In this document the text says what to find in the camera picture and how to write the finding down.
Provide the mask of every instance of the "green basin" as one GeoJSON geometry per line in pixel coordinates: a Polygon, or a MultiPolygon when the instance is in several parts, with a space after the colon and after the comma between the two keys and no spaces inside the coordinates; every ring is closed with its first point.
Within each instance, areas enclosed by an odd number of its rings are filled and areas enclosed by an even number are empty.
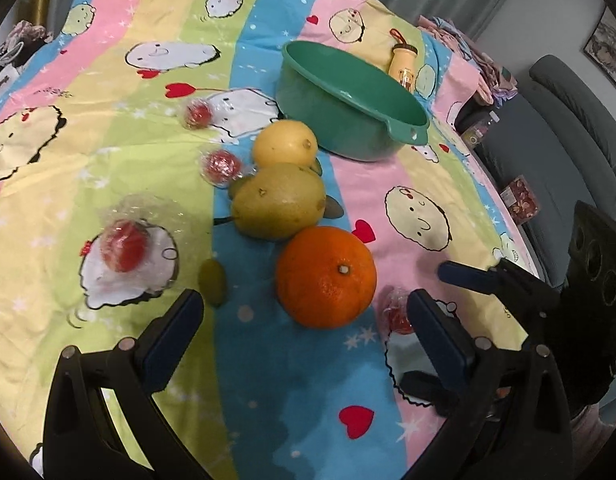
{"type": "Polygon", "coordinates": [[[324,150],[371,162],[404,144],[427,144],[424,108],[375,66],[310,41],[291,41],[281,52],[279,108],[307,124],[324,150]]]}

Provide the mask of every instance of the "colorful cartoon blanket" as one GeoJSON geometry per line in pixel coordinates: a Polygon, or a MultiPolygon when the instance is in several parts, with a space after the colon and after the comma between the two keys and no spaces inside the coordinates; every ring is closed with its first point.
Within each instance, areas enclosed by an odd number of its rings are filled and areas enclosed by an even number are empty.
{"type": "MultiPolygon", "coordinates": [[[[443,423],[396,389],[430,370],[416,333],[377,323],[390,290],[426,288],[472,335],[517,348],[522,329],[495,299],[444,286],[447,259],[486,268],[502,256],[534,270],[496,191],[451,124],[478,71],[376,0],[75,0],[63,33],[0,100],[0,421],[39,467],[50,381],[62,348],[111,348],[137,336],[201,261],[225,266],[229,301],[208,308],[168,388],[155,400],[217,480],[400,478],[443,423]],[[397,28],[419,50],[415,96],[429,145],[360,164],[319,153],[325,220],[353,231],[378,272],[373,305],[350,326],[292,322],[273,294],[280,244],[242,237],[229,199],[198,173],[200,146],[249,156],[279,117],[282,45],[297,38],[386,70],[397,28]],[[223,103],[212,128],[176,117],[189,95],[223,103]],[[110,215],[146,219],[140,280],[107,274],[98,249],[110,215]]],[[[105,392],[133,458],[115,397],[105,392]]]]}

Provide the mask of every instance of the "gray sofa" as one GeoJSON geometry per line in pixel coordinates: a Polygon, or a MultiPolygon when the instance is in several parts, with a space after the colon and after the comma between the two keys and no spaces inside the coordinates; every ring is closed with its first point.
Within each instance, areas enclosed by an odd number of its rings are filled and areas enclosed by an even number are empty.
{"type": "MultiPolygon", "coordinates": [[[[488,110],[468,109],[457,121],[465,130],[488,110]]],[[[616,121],[592,91],[555,56],[539,59],[520,93],[496,110],[475,153],[503,189],[520,174],[540,204],[523,225],[542,278],[563,284],[574,204],[582,200],[616,219],[616,121]]]]}

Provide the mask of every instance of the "white wall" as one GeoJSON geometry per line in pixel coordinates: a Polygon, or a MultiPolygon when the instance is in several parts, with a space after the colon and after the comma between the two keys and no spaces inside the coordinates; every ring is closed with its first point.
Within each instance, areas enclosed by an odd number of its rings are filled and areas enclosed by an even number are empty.
{"type": "Polygon", "coordinates": [[[546,54],[561,58],[616,120],[616,87],[582,51],[603,0],[506,0],[477,43],[518,78],[546,54]]]}

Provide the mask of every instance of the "bolt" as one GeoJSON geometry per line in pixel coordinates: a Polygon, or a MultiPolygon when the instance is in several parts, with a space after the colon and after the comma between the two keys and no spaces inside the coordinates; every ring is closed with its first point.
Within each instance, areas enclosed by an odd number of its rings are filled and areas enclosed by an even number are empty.
{"type": "Polygon", "coordinates": [[[62,350],[62,357],[66,358],[66,359],[70,359],[74,353],[76,352],[76,348],[72,345],[67,346],[66,348],[64,348],[62,350]]]}
{"type": "Polygon", "coordinates": [[[492,348],[492,341],[487,337],[477,337],[474,340],[474,344],[480,350],[489,350],[492,348]]]}
{"type": "Polygon", "coordinates": [[[548,357],[550,355],[550,349],[545,345],[537,345],[537,354],[541,357],[548,357]]]}
{"type": "Polygon", "coordinates": [[[134,347],[134,338],[132,338],[132,337],[124,337],[117,344],[117,346],[119,347],[120,350],[128,351],[128,350],[130,350],[131,348],[134,347]]]}

